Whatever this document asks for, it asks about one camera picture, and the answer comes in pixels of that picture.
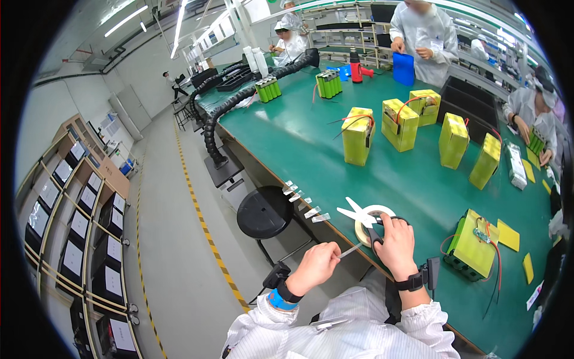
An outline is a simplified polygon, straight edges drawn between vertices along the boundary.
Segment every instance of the red heat gun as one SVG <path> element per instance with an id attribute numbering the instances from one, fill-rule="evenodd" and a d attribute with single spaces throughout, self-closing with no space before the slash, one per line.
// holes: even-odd
<path id="1" fill-rule="evenodd" d="M 354 48 L 351 48 L 349 58 L 351 60 L 351 80 L 353 83 L 362 83 L 363 75 L 373 78 L 374 70 L 368 70 L 361 67 L 359 61 L 359 54 Z"/>

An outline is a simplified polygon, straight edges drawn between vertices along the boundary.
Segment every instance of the yellow and black floor stripe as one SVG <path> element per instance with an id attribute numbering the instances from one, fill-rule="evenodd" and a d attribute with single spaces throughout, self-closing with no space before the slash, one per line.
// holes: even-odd
<path id="1" fill-rule="evenodd" d="M 144 164 L 145 164 L 145 154 L 148 151 L 148 145 L 146 144 L 146 148 L 143 152 L 142 156 L 142 167 L 139 172 L 139 185 L 138 185 L 138 203 L 135 208 L 135 244 L 138 250 L 138 266 L 139 266 L 139 278 L 142 281 L 142 290 L 143 290 L 143 298 L 145 299 L 145 307 L 148 310 L 149 320 L 152 323 L 153 332 L 156 335 L 157 343 L 160 345 L 161 353 L 164 355 L 165 359 L 168 359 L 168 356 L 165 354 L 164 346 L 161 343 L 160 336 L 157 335 L 156 325 L 153 323 L 152 312 L 149 310 L 149 303 L 148 303 L 148 296 L 145 293 L 145 283 L 144 283 L 144 274 L 142 273 L 142 262 L 139 256 L 139 197 L 141 195 L 142 190 L 142 175 L 144 174 Z"/>
<path id="2" fill-rule="evenodd" d="M 195 197 L 193 187 L 191 186 L 191 181 L 189 180 L 189 174 L 187 172 L 187 167 L 185 166 L 185 160 L 183 158 L 183 152 L 181 151 L 181 144 L 180 144 L 180 140 L 179 140 L 179 135 L 177 134 L 177 128 L 176 128 L 175 120 L 173 121 L 173 129 L 176 132 L 177 149 L 179 150 L 179 154 L 180 154 L 181 166 L 183 167 L 183 174 L 185 175 L 185 180 L 187 181 L 187 187 L 189 188 L 189 194 L 191 195 L 191 201 L 193 201 L 193 205 L 195 206 L 195 210 L 197 212 L 197 217 L 199 218 L 199 222 L 201 223 L 201 227 L 203 228 L 205 238 L 207 239 L 207 242 L 210 244 L 210 248 L 211 248 L 211 251 L 213 252 L 213 254 L 215 256 L 215 260 L 219 264 L 219 268 L 221 269 L 221 272 L 223 273 L 225 280 L 227 280 L 227 284 L 229 284 L 231 291 L 233 292 L 233 295 L 237 298 L 237 301 L 239 302 L 239 304 L 241 305 L 241 307 L 243 308 L 245 313 L 247 313 L 250 310 L 250 308 L 247 305 L 247 302 L 245 302 L 245 300 L 243 299 L 243 296 L 241 295 L 241 293 L 239 293 L 239 290 L 237 289 L 237 286 L 235 285 L 235 283 L 233 282 L 233 279 L 229 275 L 229 271 L 225 267 L 225 264 L 223 264 L 223 261 L 221 260 L 221 256 L 219 255 L 219 252 L 217 250 L 217 247 L 215 246 L 215 243 L 213 242 L 213 239 L 211 238 L 210 231 L 209 231 L 209 229 L 207 229 L 207 225 L 205 224 L 205 220 L 203 219 L 203 214 L 201 214 L 201 210 L 199 209 L 199 204 L 197 203 L 197 198 Z"/>

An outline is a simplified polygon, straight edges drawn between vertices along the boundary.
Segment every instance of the masking tape roll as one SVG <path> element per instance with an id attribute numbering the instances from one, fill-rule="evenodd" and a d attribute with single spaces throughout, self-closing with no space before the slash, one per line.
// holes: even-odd
<path id="1" fill-rule="evenodd" d="M 395 216 L 395 212 L 393 212 L 390 208 L 381 206 L 379 204 L 372 204 L 369 207 L 363 208 L 369 215 L 373 217 L 379 217 L 382 213 L 388 214 L 390 217 Z M 369 234 L 364 230 L 363 224 L 359 221 L 355 221 L 355 235 L 359 242 L 361 242 L 364 246 L 371 247 L 371 241 L 369 240 Z"/>

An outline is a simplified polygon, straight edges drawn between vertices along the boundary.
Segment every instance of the hand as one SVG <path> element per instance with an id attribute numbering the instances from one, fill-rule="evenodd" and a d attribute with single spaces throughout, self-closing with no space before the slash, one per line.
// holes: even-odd
<path id="1" fill-rule="evenodd" d="M 529 145 L 530 144 L 530 128 L 528 127 L 526 122 L 524 122 L 524 120 L 522 118 L 520 118 L 520 116 L 515 116 L 514 117 L 514 123 L 516 123 L 516 125 L 518 126 L 518 132 L 520 133 L 520 136 L 522 136 L 522 138 L 524 139 L 524 142 L 526 142 L 526 144 Z"/>
<path id="2" fill-rule="evenodd" d="M 289 276 L 285 285 L 289 292 L 303 296 L 316 285 L 323 284 L 333 275 L 335 266 L 341 261 L 339 245 L 335 242 L 321 243 L 305 252 L 295 273 Z"/>
<path id="3" fill-rule="evenodd" d="M 435 53 L 432 52 L 431 49 L 426 48 L 426 47 L 417 47 L 416 49 L 414 49 L 417 54 L 423 58 L 423 60 L 428 60 L 430 59 Z"/>
<path id="4" fill-rule="evenodd" d="M 398 36 L 394 38 L 393 43 L 391 44 L 391 50 L 400 54 L 405 53 L 405 43 L 402 41 L 402 38 Z"/>
<path id="5" fill-rule="evenodd" d="M 405 281 L 411 274 L 418 273 L 418 267 L 413 260 L 414 233 L 402 219 L 391 219 L 388 214 L 381 214 L 385 227 L 383 245 L 375 243 L 374 250 L 391 271 L 396 281 Z"/>
<path id="6" fill-rule="evenodd" d="M 540 167 L 544 166 L 552 158 L 552 150 L 547 149 L 546 151 L 540 151 L 538 158 L 540 159 Z"/>

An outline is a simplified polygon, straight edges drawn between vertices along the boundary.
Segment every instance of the blue anti-static wrist strap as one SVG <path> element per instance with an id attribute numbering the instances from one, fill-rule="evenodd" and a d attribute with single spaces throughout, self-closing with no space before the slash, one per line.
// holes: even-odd
<path id="1" fill-rule="evenodd" d="M 283 310 L 291 310 L 297 306 L 298 303 L 288 303 L 286 302 L 279 292 L 277 292 L 277 288 L 269 293 L 269 303 L 275 308 L 283 309 Z"/>

